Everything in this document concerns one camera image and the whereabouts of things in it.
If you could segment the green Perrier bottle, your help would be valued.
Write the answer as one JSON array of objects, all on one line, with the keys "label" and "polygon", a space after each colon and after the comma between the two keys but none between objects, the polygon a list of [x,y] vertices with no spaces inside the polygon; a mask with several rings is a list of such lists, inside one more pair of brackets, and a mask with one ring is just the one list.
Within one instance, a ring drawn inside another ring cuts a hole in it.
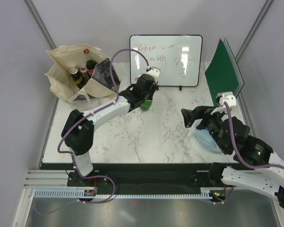
[{"label": "green Perrier bottle", "polygon": [[152,105],[152,100],[145,100],[145,101],[142,103],[140,109],[141,109],[142,111],[148,111],[148,110],[150,109],[151,105]]}]

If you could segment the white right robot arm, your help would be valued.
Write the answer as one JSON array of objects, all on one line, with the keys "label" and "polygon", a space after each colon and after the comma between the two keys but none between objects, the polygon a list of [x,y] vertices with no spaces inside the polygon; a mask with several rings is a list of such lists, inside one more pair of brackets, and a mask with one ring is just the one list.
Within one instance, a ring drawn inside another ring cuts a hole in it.
[{"label": "white right robot arm", "polygon": [[206,130],[223,154],[234,155],[241,165],[266,175],[263,179],[252,177],[226,164],[212,163],[207,174],[210,185],[241,187],[277,201],[284,209],[284,161],[271,146],[250,136],[250,128],[232,116],[229,107],[220,113],[213,106],[183,108],[181,113],[186,128],[200,120],[196,129]]}]

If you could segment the Coca-Cola glass bottle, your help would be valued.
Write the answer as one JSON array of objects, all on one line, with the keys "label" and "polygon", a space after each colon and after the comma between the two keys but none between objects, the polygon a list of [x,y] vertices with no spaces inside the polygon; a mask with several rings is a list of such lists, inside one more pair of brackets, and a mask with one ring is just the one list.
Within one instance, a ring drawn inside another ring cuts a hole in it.
[{"label": "Coca-Cola glass bottle", "polygon": [[93,59],[89,49],[84,49],[83,52],[87,60],[86,61],[87,72],[89,74],[89,77],[91,78],[94,73],[94,69],[95,69],[97,62]]}]

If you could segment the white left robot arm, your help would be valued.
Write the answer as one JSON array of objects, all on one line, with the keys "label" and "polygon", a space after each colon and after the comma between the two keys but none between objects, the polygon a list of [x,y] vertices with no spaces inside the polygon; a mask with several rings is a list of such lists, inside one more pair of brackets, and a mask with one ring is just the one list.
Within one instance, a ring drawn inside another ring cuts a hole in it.
[{"label": "white left robot arm", "polygon": [[98,109],[80,112],[77,109],[71,111],[62,130],[62,140],[69,148],[74,168],[79,173],[78,181],[84,186],[94,182],[93,164],[90,161],[89,150],[93,145],[94,132],[108,121],[125,115],[132,110],[141,107],[146,100],[151,100],[157,89],[160,71],[150,70],[142,74],[135,84],[121,91],[116,100]]}]

